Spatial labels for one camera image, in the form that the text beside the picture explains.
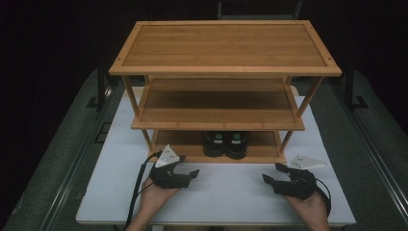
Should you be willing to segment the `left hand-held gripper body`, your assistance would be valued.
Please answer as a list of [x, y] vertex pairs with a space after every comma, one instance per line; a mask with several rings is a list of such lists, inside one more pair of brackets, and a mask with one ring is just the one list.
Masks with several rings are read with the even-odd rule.
[[157, 186], [162, 189], [182, 189], [190, 185], [189, 174], [174, 172], [176, 166], [180, 164], [179, 157], [169, 144], [164, 148], [149, 173], [149, 177]]

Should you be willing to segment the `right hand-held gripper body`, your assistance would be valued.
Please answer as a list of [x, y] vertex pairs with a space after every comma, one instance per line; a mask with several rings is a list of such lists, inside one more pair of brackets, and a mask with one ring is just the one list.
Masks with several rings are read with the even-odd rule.
[[321, 192], [318, 186], [318, 179], [311, 172], [313, 168], [327, 167], [326, 162], [297, 155], [288, 164], [285, 164], [289, 168], [289, 172], [286, 173], [289, 181], [277, 181], [274, 180], [272, 185], [274, 192], [285, 196], [296, 197], [301, 200], [307, 199], [314, 192]]

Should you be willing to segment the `black green sports shoe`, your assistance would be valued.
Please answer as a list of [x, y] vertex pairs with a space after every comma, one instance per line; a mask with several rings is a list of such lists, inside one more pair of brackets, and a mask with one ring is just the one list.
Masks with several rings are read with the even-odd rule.
[[224, 136], [222, 132], [206, 131], [204, 133], [204, 154], [208, 157], [220, 157], [224, 154]]
[[240, 160], [246, 156], [248, 133], [246, 131], [231, 131], [226, 133], [227, 157]]

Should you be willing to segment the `wooden three-tier shoe rack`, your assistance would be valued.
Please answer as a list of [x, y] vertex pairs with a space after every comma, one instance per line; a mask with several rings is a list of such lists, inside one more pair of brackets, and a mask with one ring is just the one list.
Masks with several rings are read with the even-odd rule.
[[137, 22], [110, 73], [124, 82], [148, 153], [169, 144], [208, 163], [206, 131], [246, 131], [242, 162], [267, 164], [285, 162], [319, 85], [342, 72], [307, 20], [198, 20]]

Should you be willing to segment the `person's left hand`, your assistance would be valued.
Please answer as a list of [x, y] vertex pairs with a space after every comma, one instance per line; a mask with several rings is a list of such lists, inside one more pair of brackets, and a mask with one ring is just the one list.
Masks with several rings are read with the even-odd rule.
[[162, 189], [150, 178], [147, 178], [142, 186], [143, 192], [141, 193], [140, 210], [149, 212], [158, 212], [179, 192], [179, 189]]

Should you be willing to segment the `person's right hand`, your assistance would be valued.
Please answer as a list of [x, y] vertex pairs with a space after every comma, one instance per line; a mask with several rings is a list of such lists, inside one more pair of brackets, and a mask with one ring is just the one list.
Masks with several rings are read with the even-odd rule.
[[313, 192], [307, 199], [301, 200], [296, 197], [286, 196], [285, 199], [293, 207], [295, 212], [303, 219], [327, 218], [326, 207], [321, 195]]

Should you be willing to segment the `light wooden board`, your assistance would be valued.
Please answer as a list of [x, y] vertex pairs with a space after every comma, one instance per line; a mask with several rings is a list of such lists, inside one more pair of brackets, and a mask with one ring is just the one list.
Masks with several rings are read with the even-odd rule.
[[[144, 87], [132, 87], [132, 90], [136, 97], [141, 97], [144, 92]], [[299, 96], [299, 93], [296, 87], [291, 86], [291, 91], [292, 91], [293, 96]]]

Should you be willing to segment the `black metal stand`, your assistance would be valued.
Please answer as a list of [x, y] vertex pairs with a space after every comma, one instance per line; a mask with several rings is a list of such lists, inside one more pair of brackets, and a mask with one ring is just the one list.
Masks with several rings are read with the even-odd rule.
[[108, 66], [104, 62], [100, 62], [96, 68], [96, 80], [97, 95], [89, 100], [87, 107], [94, 108], [97, 112], [100, 112], [107, 102], [108, 91], [111, 85], [111, 75]]
[[348, 61], [344, 73], [344, 102], [351, 112], [356, 109], [367, 109], [369, 106], [362, 96], [355, 96], [354, 90], [354, 66]]

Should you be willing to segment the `grey metal frame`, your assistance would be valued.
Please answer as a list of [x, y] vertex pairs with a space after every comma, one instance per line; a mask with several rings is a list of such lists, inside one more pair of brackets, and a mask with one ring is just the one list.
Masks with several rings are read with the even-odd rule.
[[303, 0], [218, 0], [220, 20], [298, 19]]

